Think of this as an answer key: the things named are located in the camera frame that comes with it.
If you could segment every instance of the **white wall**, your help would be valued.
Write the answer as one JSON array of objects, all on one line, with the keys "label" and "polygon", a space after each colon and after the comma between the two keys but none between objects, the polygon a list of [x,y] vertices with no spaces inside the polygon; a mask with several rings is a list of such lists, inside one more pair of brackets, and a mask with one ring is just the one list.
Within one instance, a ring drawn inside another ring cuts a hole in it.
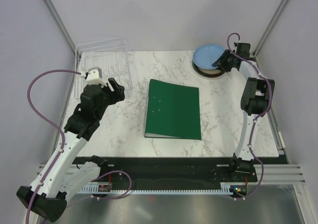
[{"label": "white wall", "polygon": [[280,0],[51,0],[77,44],[124,35],[135,51],[226,45],[239,32],[255,48]]},{"label": "white wall", "polygon": [[[41,72],[74,67],[74,56],[42,0],[0,0],[0,223],[19,224],[25,207],[20,185],[35,178],[52,149],[54,129],[27,103],[29,83]],[[34,86],[35,106],[59,122],[67,75],[48,75]]]},{"label": "white wall", "polygon": [[318,208],[318,0],[291,0],[262,48],[276,81],[273,106],[288,157],[299,163]]}]

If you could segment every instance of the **marble table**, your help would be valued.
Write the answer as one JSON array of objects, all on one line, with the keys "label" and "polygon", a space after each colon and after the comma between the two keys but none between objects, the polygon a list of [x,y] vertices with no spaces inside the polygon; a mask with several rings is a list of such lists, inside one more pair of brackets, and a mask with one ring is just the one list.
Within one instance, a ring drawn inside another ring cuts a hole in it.
[{"label": "marble table", "polygon": [[[192,54],[192,51],[130,53],[132,97],[107,108],[100,127],[78,156],[232,156],[242,128],[240,99],[245,79],[237,70],[216,79],[201,77],[192,68]],[[151,78],[199,88],[201,141],[144,137]],[[77,103],[72,94],[64,125]],[[257,156],[278,156],[267,116],[260,125],[254,152]]]}]

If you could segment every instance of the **blue plate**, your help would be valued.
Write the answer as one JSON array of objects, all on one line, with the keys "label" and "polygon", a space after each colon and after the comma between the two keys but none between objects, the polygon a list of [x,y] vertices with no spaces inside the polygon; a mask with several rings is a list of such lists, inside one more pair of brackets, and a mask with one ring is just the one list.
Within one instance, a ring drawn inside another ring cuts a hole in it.
[{"label": "blue plate", "polygon": [[217,69],[212,64],[219,59],[225,49],[217,44],[207,44],[194,51],[193,62],[201,69]]}]

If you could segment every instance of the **green book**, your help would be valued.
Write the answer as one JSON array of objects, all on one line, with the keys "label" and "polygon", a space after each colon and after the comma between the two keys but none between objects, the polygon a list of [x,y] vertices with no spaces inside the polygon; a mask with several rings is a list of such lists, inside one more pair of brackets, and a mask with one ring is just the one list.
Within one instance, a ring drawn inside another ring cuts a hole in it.
[{"label": "green book", "polygon": [[145,137],[201,140],[199,88],[151,79]]}]

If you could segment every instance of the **white dish rack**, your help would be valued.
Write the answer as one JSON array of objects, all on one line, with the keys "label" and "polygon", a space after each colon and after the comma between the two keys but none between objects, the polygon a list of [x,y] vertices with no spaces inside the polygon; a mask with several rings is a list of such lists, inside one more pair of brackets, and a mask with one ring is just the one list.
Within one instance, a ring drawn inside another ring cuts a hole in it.
[{"label": "white dish rack", "polygon": [[[86,72],[94,67],[102,69],[105,82],[110,77],[115,78],[118,84],[125,87],[125,97],[131,98],[133,82],[126,38],[112,37],[106,40],[76,45],[76,71]],[[85,79],[76,76],[74,92],[76,99],[80,99],[80,94],[85,86]]]}]

